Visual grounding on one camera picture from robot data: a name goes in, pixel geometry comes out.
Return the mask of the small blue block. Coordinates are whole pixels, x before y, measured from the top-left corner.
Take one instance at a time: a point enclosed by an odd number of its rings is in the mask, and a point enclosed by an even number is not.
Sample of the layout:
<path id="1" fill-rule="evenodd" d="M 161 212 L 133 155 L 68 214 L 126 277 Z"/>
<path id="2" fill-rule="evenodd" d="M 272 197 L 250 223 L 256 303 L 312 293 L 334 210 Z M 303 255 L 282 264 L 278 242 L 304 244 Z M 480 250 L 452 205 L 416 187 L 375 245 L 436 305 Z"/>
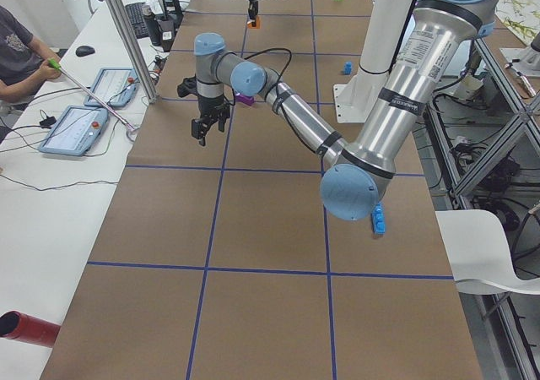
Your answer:
<path id="1" fill-rule="evenodd" d="M 350 61 L 347 61 L 343 65 L 342 74 L 343 75 L 350 75 L 352 73 L 352 70 L 353 70 L 353 64 Z"/>

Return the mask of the black keyboard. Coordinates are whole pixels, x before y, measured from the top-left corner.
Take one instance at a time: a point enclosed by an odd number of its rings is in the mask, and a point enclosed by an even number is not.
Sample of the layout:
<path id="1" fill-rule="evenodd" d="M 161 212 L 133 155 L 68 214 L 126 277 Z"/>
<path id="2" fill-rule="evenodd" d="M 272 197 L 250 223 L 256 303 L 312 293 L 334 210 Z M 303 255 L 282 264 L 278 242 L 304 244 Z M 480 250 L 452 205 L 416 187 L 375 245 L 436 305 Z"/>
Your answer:
<path id="1" fill-rule="evenodd" d="M 127 17 L 137 39 L 146 38 L 149 36 L 146 24 L 143 19 L 142 6 L 143 3 L 141 2 L 129 3 L 124 6 Z"/>

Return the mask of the aluminium frame post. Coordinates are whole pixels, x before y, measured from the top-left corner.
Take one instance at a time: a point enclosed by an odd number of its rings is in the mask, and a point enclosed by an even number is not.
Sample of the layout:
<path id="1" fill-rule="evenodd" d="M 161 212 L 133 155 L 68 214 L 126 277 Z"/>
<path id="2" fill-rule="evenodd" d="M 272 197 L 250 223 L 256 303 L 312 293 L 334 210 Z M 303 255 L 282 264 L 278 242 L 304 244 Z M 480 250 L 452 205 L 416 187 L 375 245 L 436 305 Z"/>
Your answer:
<path id="1" fill-rule="evenodd" d="M 105 0 L 116 29 L 121 37 L 131 63 L 138 75 L 139 83 L 143 87 L 149 104 L 155 103 L 157 91 L 152 78 L 150 77 L 148 67 L 143 57 L 142 50 L 132 29 L 127 16 L 126 9 L 122 0 Z"/>

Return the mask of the seated person grey shirt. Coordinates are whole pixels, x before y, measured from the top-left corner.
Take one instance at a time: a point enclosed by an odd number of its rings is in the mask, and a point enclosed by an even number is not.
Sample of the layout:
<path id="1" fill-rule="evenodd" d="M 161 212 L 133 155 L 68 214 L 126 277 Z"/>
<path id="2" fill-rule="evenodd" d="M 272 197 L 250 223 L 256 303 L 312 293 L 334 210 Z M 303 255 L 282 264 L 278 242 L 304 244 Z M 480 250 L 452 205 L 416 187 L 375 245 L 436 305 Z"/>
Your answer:
<path id="1" fill-rule="evenodd" d="M 34 95 L 61 73 L 49 60 L 60 57 L 1 7 L 1 100 L 16 103 Z"/>

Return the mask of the white pedestal base plate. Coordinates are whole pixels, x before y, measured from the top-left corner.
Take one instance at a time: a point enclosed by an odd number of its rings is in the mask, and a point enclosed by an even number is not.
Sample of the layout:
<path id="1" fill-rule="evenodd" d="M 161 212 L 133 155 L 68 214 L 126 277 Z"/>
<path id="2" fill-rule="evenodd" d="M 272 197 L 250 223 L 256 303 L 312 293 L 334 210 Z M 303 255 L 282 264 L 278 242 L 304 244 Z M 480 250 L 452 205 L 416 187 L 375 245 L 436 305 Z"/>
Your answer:
<path id="1" fill-rule="evenodd" d="M 378 90 L 354 79 L 333 85 L 333 98 L 339 123 L 364 123 L 376 102 Z"/>

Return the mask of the white plastic chair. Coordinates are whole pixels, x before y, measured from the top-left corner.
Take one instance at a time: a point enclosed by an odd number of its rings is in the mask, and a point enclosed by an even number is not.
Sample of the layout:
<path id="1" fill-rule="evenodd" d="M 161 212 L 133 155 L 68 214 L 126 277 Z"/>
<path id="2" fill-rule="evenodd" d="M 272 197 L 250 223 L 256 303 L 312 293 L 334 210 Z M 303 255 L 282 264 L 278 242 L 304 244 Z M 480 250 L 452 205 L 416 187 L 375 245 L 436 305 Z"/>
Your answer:
<path id="1" fill-rule="evenodd" d="M 459 292 L 539 294 L 539 279 L 522 280 L 514 272 L 503 226 L 494 214 L 463 209 L 437 211 L 435 216 Z"/>

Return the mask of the teach pendant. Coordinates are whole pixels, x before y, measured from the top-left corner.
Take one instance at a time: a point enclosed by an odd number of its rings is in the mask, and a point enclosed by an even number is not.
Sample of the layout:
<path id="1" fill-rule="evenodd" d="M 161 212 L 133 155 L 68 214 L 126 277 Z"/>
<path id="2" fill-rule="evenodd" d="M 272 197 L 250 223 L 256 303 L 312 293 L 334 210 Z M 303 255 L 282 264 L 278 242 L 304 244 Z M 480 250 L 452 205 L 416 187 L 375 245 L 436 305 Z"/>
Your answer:
<path id="1" fill-rule="evenodd" d="M 98 140 L 109 121 L 102 107 L 68 106 L 40 142 L 41 153 L 54 155 L 84 155 Z"/>
<path id="2" fill-rule="evenodd" d="M 101 68 L 90 91 L 111 107 L 124 107 L 135 96 L 138 75 L 133 68 Z"/>

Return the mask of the red cylinder tube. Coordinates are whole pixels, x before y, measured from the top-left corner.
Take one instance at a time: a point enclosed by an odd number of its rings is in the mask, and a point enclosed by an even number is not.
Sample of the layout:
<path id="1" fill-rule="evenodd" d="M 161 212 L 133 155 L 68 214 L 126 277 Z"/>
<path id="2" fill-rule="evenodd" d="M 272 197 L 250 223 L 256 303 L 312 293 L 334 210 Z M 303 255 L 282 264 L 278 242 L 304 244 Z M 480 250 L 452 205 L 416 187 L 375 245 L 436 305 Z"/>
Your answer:
<path id="1" fill-rule="evenodd" d="M 1 337 L 51 348 L 61 326 L 28 314 L 10 311 L 1 316 Z"/>

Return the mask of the purple trapezoid block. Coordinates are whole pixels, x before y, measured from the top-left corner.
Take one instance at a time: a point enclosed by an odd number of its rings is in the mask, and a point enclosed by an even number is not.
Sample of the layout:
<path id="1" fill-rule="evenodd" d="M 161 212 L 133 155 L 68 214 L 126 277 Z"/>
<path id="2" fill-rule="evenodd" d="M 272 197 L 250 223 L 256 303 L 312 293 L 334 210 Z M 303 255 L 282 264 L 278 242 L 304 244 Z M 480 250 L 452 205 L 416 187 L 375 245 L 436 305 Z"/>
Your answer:
<path id="1" fill-rule="evenodd" d="M 246 106 L 252 106 L 255 103 L 255 99 L 252 96 L 243 95 L 241 93 L 235 94 L 235 100 Z"/>

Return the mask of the orange trapezoid block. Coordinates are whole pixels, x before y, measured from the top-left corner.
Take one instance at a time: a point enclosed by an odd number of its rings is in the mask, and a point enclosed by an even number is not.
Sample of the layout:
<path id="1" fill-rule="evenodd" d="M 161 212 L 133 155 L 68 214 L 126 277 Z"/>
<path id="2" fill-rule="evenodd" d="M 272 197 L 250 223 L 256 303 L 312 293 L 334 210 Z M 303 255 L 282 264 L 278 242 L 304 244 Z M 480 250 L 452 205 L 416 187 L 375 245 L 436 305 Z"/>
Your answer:
<path id="1" fill-rule="evenodd" d="M 249 19 L 246 25 L 249 29 L 258 30 L 261 28 L 261 19 L 256 16 L 254 19 Z"/>

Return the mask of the white pedestal column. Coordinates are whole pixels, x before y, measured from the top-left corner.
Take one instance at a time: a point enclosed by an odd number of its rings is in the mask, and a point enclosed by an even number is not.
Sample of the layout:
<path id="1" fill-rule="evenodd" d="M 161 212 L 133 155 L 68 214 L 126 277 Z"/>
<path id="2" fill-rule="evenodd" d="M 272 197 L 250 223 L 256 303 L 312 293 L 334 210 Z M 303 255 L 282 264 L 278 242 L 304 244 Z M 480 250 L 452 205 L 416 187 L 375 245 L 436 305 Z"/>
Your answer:
<path id="1" fill-rule="evenodd" d="M 359 62 L 358 75 L 388 73 L 417 0 L 375 0 Z"/>

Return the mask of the far teach pendant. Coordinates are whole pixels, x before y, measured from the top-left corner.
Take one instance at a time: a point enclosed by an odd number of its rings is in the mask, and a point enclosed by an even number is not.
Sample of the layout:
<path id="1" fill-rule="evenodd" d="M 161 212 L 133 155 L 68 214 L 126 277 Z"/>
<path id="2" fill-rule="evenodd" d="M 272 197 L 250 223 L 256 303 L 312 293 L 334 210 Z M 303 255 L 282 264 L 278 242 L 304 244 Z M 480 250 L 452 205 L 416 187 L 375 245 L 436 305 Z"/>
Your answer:
<path id="1" fill-rule="evenodd" d="M 133 68 L 101 68 L 90 91 L 111 107 L 124 107 L 135 96 L 138 75 Z"/>

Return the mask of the near teach pendant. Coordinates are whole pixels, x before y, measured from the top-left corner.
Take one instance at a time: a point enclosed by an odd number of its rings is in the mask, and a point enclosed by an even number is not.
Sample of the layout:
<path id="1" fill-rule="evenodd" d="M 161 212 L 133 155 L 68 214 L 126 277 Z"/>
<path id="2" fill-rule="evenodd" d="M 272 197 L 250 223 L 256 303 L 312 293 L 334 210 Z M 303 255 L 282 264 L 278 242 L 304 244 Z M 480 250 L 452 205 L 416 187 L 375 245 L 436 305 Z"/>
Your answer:
<path id="1" fill-rule="evenodd" d="M 102 107 L 68 106 L 40 142 L 41 153 L 54 155 L 84 155 L 98 140 L 109 121 Z"/>

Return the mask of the long blue brick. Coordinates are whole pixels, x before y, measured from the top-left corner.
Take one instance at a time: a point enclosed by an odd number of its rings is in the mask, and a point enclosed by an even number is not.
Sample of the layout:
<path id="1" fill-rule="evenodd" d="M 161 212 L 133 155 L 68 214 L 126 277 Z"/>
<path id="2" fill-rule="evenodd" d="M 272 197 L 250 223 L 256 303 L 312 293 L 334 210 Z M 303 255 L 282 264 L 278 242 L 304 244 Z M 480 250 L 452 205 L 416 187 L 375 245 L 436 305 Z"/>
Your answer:
<path id="1" fill-rule="evenodd" d="M 370 214 L 372 231 L 376 235 L 384 235 L 386 233 L 386 218 L 382 203 L 378 203 Z"/>

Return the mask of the black computer mouse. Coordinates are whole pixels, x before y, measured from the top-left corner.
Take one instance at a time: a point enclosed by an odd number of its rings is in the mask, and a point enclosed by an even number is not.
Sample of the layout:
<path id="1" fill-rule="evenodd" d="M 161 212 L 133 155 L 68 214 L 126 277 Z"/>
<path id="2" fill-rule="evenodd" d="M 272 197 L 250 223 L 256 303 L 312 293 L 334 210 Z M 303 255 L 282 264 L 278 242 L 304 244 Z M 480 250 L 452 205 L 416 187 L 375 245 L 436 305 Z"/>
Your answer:
<path id="1" fill-rule="evenodd" d="M 78 46 L 75 50 L 75 55 L 77 57 L 87 57 L 95 53 L 95 49 L 92 46 L 82 45 Z"/>

